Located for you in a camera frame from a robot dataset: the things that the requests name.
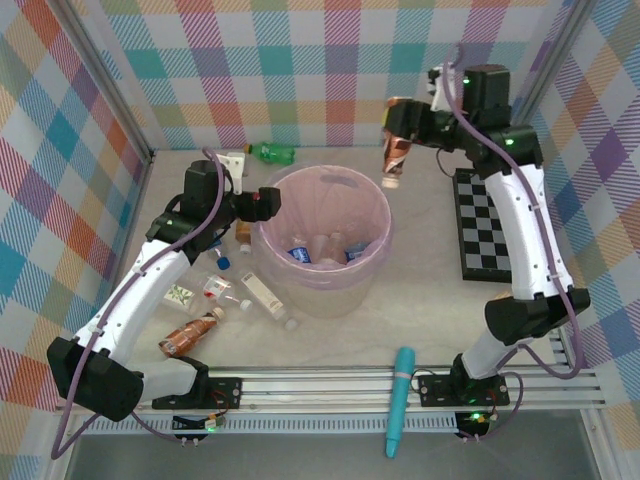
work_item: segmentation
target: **black and white chessboard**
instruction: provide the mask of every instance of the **black and white chessboard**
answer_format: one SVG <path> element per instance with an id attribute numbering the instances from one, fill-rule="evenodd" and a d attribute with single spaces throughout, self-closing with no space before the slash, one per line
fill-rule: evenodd
<path id="1" fill-rule="evenodd" d="M 474 170 L 456 169 L 453 194 L 458 219 L 462 278 L 511 282 L 511 265 L 498 212 Z"/>

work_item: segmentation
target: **white bottle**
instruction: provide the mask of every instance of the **white bottle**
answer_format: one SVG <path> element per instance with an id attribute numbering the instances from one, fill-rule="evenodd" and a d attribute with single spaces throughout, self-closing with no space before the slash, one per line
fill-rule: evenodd
<path id="1" fill-rule="evenodd" d="M 307 240 L 302 235 L 293 235 L 285 250 L 299 262 L 311 263 L 309 250 L 307 250 Z"/>
<path id="2" fill-rule="evenodd" d="M 204 296 L 210 300 L 215 300 L 222 307 L 237 305 L 243 312 L 248 311 L 253 306 L 251 300 L 240 300 L 236 296 L 236 289 L 233 283 L 220 275 L 211 275 L 209 277 L 209 281 L 204 286 Z"/>
<path id="3" fill-rule="evenodd" d="M 347 246 L 347 240 L 345 236 L 339 232 L 331 234 L 329 241 L 326 243 L 320 254 L 320 260 L 318 263 L 325 265 L 347 264 L 347 256 L 344 253 L 344 249 Z"/>
<path id="4" fill-rule="evenodd" d="M 293 330 L 298 326 L 298 321 L 289 316 L 284 304 L 269 290 L 262 280 L 250 270 L 244 270 L 240 276 L 240 282 L 247 288 L 251 297 L 260 305 L 275 321 L 282 323 L 286 330 Z"/>
<path id="5" fill-rule="evenodd" d="M 325 246 L 329 243 L 329 237 L 326 235 L 315 235 L 309 244 L 309 257 L 311 258 L 311 263 L 320 263 L 320 259 L 322 259 L 322 251 Z"/>
<path id="6" fill-rule="evenodd" d="M 215 300 L 220 306 L 237 305 L 241 310 L 247 311 L 253 305 L 251 300 L 240 300 L 235 295 L 234 285 L 219 275 L 192 266 L 176 285 L 194 293 L 189 304 L 189 314 L 196 318 L 204 315 L 211 309 L 211 301 Z"/>

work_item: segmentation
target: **plaid fabric backdrop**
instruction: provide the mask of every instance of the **plaid fabric backdrop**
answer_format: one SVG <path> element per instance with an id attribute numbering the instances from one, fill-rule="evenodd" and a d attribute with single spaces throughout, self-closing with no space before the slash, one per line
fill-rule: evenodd
<path id="1" fill-rule="evenodd" d="M 538 20 L 558 8 L 550 0 L 74 3 L 150 143 L 171 149 L 378 144 L 384 101 L 423 96 L 424 72 L 459 40 L 463 67 L 502 63 L 518 73 L 515 97 L 545 40 Z"/>
<path id="2" fill-rule="evenodd" d="M 551 215 L 618 440 L 640 473 L 640 0 L 600 0 L 535 118 Z"/>
<path id="3" fill-rule="evenodd" d="M 31 479 L 45 352 L 108 296 L 143 163 L 44 0 L 0 2 L 0 479 Z"/>
<path id="4" fill-rule="evenodd" d="M 536 75 L 540 70 L 540 67 L 545 63 L 547 59 L 547 55 L 551 51 L 551 47 L 553 46 L 553 42 L 556 40 L 562 27 L 564 26 L 567 18 L 569 17 L 569 13 L 571 12 L 571 7 L 576 3 L 576 0 L 562 0 L 562 4 L 557 12 L 555 12 L 555 17 L 553 18 L 553 23 L 551 27 L 547 30 L 547 34 L 544 37 L 544 41 L 542 45 L 540 45 L 540 49 L 536 53 L 536 56 L 531 63 L 531 67 L 524 81 L 522 82 L 522 87 L 518 92 L 515 100 L 513 101 L 513 111 L 514 113 L 520 108 L 521 103 L 524 101 L 524 96 L 527 95 L 529 89 L 532 87 L 533 82 L 535 81 Z"/>

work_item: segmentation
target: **black mount bracket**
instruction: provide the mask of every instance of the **black mount bracket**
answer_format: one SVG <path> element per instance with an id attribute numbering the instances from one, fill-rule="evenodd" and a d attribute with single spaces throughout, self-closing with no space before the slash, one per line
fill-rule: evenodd
<path id="1" fill-rule="evenodd" d="M 462 365 L 462 355 L 453 362 L 449 375 L 420 375 L 418 392 L 423 407 L 496 407 L 509 405 L 504 377 L 470 379 Z"/>
<path id="2" fill-rule="evenodd" d="M 151 402 L 154 410 L 237 410 L 242 398 L 242 379 L 235 377 L 210 378 L 209 367 L 188 357 L 180 360 L 195 367 L 196 379 L 184 395 L 169 395 Z"/>

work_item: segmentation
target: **teal tube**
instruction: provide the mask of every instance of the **teal tube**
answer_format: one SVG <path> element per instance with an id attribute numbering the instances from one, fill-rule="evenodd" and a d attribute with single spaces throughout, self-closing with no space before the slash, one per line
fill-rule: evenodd
<path id="1" fill-rule="evenodd" d="M 402 439 L 404 413 L 411 387 L 411 376 L 416 365 L 416 352 L 413 348 L 402 347 L 396 356 L 396 368 L 391 392 L 391 410 L 387 422 L 387 457 L 395 458 Z"/>

